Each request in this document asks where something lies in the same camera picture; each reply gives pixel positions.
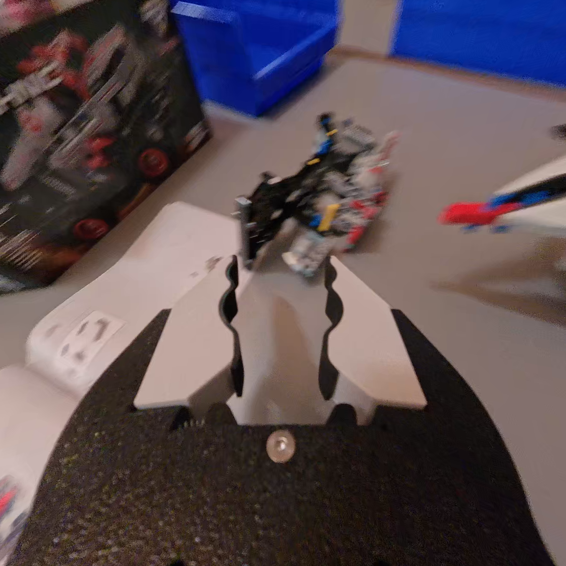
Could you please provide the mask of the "red beam with blue pins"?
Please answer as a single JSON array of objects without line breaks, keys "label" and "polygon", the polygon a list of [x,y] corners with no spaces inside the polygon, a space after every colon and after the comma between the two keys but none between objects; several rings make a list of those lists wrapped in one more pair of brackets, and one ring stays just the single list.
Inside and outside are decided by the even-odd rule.
[{"label": "red beam with blue pins", "polygon": [[494,228],[499,218],[524,208],[521,203],[458,202],[444,208],[437,217],[437,222],[441,225],[460,226],[467,231],[484,226]]}]

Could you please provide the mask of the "black toy set box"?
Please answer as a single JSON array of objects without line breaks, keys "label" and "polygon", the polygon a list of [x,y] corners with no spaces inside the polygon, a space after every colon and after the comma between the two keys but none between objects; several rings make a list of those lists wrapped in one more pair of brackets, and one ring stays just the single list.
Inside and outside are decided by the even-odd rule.
[{"label": "black toy set box", "polygon": [[50,285],[211,137],[173,1],[1,1],[1,295]]}]

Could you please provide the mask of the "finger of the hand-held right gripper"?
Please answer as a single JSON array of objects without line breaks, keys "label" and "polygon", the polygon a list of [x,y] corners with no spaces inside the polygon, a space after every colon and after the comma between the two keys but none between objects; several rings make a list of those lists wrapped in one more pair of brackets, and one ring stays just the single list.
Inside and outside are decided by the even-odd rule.
[{"label": "finger of the hand-held right gripper", "polygon": [[502,225],[546,237],[565,237],[565,197],[521,208],[501,217]]},{"label": "finger of the hand-held right gripper", "polygon": [[533,204],[565,195],[565,156],[508,183],[491,196],[491,204]]}]

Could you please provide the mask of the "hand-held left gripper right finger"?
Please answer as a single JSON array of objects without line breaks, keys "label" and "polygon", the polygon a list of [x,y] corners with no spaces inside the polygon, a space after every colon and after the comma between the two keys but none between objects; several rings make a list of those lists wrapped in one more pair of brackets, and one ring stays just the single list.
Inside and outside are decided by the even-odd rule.
[{"label": "hand-held left gripper right finger", "polygon": [[423,410],[428,401],[392,307],[338,258],[324,263],[329,326],[322,338],[318,386],[331,414],[367,426],[380,407]]}]

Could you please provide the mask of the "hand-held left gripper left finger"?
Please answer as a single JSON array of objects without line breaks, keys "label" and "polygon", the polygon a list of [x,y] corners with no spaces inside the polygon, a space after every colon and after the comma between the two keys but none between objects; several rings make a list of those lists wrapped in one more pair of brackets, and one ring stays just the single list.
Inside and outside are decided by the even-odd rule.
[{"label": "hand-held left gripper left finger", "polygon": [[233,326],[238,284],[238,259],[230,255],[174,304],[134,398],[136,409],[207,412],[242,396],[244,364]]}]

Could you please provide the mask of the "white instruction booklet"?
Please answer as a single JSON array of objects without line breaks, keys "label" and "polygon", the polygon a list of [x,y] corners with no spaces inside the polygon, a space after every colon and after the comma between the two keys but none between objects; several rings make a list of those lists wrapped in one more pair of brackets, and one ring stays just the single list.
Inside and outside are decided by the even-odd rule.
[{"label": "white instruction booklet", "polygon": [[24,529],[47,462],[93,384],[164,309],[236,253],[235,221],[166,205],[117,263],[40,320],[25,361],[1,368],[1,565]]}]

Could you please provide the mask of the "toy brick vehicle model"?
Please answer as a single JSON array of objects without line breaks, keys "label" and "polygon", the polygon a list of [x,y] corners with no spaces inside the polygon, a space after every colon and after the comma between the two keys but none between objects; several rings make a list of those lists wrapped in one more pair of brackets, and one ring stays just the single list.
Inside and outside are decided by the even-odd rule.
[{"label": "toy brick vehicle model", "polygon": [[304,278],[329,255],[354,249],[387,204],[388,168],[400,137],[391,131],[378,139],[351,119],[318,115],[314,152],[300,169],[286,177],[264,172],[251,194],[236,199],[244,267],[254,268],[289,220],[298,232],[282,259]]}]

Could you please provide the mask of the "blue storage bin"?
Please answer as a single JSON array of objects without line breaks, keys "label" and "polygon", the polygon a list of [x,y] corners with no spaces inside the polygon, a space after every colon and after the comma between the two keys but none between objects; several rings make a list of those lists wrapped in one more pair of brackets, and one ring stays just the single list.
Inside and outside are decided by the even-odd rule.
[{"label": "blue storage bin", "polygon": [[390,53],[565,87],[565,1],[400,1]]},{"label": "blue storage bin", "polygon": [[258,117],[315,75],[340,1],[172,1],[199,94]]}]

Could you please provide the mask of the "grey desk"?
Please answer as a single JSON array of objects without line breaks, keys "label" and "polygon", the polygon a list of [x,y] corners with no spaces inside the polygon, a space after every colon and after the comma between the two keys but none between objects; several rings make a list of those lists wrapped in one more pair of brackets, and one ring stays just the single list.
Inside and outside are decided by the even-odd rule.
[{"label": "grey desk", "polygon": [[311,152],[321,111],[402,137],[394,193],[344,262],[402,310],[478,395],[504,437],[542,537],[565,565],[565,291],[552,264],[562,241],[436,222],[451,202],[484,200],[564,154],[548,129],[565,92],[470,80],[397,61],[333,58],[268,117],[208,105],[214,135],[53,286],[1,297],[1,367],[53,308],[130,247],[159,210],[182,201],[229,215],[263,171],[289,174]]},{"label": "grey desk", "polygon": [[335,58],[386,60],[397,24],[400,1],[341,1]]}]

